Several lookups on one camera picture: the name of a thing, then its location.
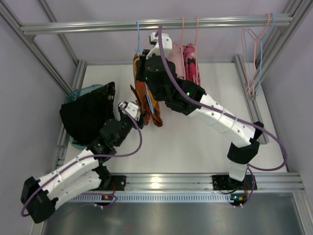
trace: hanging rod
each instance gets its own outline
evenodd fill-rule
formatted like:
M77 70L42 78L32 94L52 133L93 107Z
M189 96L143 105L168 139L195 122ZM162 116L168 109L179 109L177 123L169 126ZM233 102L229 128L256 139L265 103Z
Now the hanging rod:
M293 20L290 14L275 15L275 26L288 26ZM268 22L266 15L233 16L199 18L199 28L221 27L259 27ZM157 30L163 24L163 29L181 29L182 21L178 19L139 20L140 30ZM184 20L185 28L196 28L196 18ZM87 32L113 32L136 31L137 21L111 21L111 22L73 22L73 23L36 23L24 24L21 30L25 35L59 34L59 33L87 33Z

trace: white board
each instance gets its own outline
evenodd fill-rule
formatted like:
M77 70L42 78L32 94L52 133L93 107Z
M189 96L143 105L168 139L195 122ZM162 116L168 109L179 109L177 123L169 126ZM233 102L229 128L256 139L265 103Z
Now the white board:
M219 104L239 117L249 120L244 94L233 63L199 64L201 86ZM132 65L88 66L83 87L93 84L115 82L115 112L121 101L135 101L130 89L134 84ZM265 128L274 132L268 107L260 91L258 106ZM228 172L227 158L230 141L204 123L166 108L160 103L163 127L158 128L150 121L142 130L143 145L140 151L126 158L112 158L105 165L116 173L213 173ZM130 153L139 143L139 135L132 130L118 154ZM68 145L66 160L74 158L80 150ZM258 167L272 168L280 165L283 157L278 144L270 139L261 145L258 155L251 161Z

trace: purple tube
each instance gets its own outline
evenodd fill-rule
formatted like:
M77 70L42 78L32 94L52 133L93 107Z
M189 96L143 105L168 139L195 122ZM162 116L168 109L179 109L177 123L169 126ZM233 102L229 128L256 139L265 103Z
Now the purple tube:
M137 153L141 146L142 146L142 133L140 131L140 128L137 124L137 122L135 121L135 119L133 119L133 117L125 110L123 109L122 107L119 107L121 111L123 111L133 122L133 124L135 125L138 133L139 133L139 146L138 148L133 151L132 153L128 153L128 154L121 154L121 155L107 155L107 154L96 154L96 155L90 155L90 156L85 156L85 157L82 157L80 160L84 160L84 159L88 159L88 158L102 158L102 157L110 157L110 158L121 158L121 157L128 157L128 156L131 156L135 153ZM61 170L59 173L62 174L64 171L68 170L69 168L71 168L73 165L77 164L78 162L75 161L75 162L72 162L71 164L69 164L67 167L65 167L63 170ZM49 179L47 182L45 182L42 186L40 186L28 199L27 201L25 202L23 208L22 208L22 211L21 211L21 216L22 217L26 217L26 216L29 216L29 214L24 214L24 211L26 209L26 207L28 206L29 202L35 197L35 195L40 191L42 190L45 186L47 186L50 182L52 182L56 177L58 177L57 174L55 174L54 176L51 177L51 179Z
M171 79L173 85L174 85L175 88L178 90L178 92L179 92L186 100L188 100L190 103L199 105L199 106L201 106L201 107L207 108L207 109L209 109L209 110L212 110L212 111L215 111L215 112L218 112L218 113L221 114L221 113L222 113L221 110L219 110L219 109L217 109L217 108L214 108L214 107L211 107L211 106L208 106L208 105L205 105L205 104L202 104L202 103L200 103L200 102L197 102L197 101L193 100L192 98L190 98L189 96L187 96L187 95L184 93L184 91L179 87L178 83L176 82L176 80L175 80L174 76L172 75L171 70L170 70L170 68L168 67L168 64L167 64L167 62L166 62L166 57L165 57L165 54L164 54L163 43L162 43L162 25L161 25L161 24L159 24L159 26L158 26L158 32L157 32L157 34L158 34L158 44L159 44L159 47L160 47L160 55L161 55L161 59L162 59L164 68L165 68L165 70L166 70L166 72L167 72L167 75L168 75L169 78ZM231 114L224 113L224 115L227 116L227 117L229 117L229 118L231 118L231 119L233 119L233 120L236 119L236 117L233 116L233 115L231 115ZM271 136L271 137L281 146L281 149L282 149L282 151L283 151L284 161L283 161L283 163L282 163L280 166L278 166L278 167L271 168L271 169L263 169L263 168L259 168L259 167L253 166L253 165L251 165L251 164L248 164L249 167L254 168L254 169L256 169L256 170L262 170L262 171L274 171L274 170L279 170L279 169L281 169L282 167L284 167L284 165L286 165L287 160L288 160L287 150L286 150L284 144L283 144L275 135L273 135L273 134L272 134L271 132L269 132L268 130L266 130L266 129L264 129L264 128L258 126L258 125L255 125L255 124L253 124L253 123L251 123L251 122L242 120L242 119L240 119L240 118L238 118L237 121L238 121L238 122L241 122L241 123L243 123L243 124L245 124L245 125L252 126L252 127L254 127L255 129L259 129L259 130L261 130L262 132L268 134L269 136Z

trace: black cable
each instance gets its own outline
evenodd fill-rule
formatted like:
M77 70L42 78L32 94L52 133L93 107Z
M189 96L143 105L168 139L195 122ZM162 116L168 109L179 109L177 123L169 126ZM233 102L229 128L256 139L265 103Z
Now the black cable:
M234 189L233 191L230 191L230 192L222 192L220 191L222 194L231 194L231 193L234 193L235 191L237 191L236 189Z

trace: black cover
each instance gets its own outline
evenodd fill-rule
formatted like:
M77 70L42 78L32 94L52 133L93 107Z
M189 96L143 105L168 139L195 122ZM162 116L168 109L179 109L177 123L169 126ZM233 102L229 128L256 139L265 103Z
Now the black cover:
M115 83L87 93L63 104L60 115L66 131L80 145L88 145L99 136L106 120L114 118Z

